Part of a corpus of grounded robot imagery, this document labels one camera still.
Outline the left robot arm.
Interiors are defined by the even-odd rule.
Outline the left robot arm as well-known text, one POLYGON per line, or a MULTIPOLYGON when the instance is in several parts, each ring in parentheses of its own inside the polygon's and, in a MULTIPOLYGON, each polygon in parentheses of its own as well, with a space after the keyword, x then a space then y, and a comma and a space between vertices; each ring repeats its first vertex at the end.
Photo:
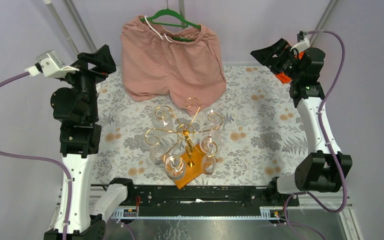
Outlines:
POLYGON ((106 222, 116 208, 135 200, 133 181, 114 178, 103 195, 90 205, 94 160, 99 152, 102 127, 99 125, 97 84, 116 71, 110 47, 82 52, 67 65, 50 50, 38 57, 45 77, 66 82, 50 98, 53 118, 60 122, 60 153, 64 171, 61 202, 54 226, 46 240, 102 240, 106 222))

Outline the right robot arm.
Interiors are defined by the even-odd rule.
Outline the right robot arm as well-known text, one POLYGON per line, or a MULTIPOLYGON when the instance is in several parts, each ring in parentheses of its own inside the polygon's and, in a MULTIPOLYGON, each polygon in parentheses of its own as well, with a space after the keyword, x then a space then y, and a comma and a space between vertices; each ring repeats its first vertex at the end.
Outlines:
POLYGON ((273 188, 266 193, 267 201, 279 206, 287 199, 287 194, 338 192, 345 183, 353 160, 336 143, 327 118, 327 94, 318 81, 326 54, 315 47, 296 49, 283 38, 250 54, 272 73, 290 78, 289 95, 307 138, 308 156, 293 174, 271 181, 273 188))

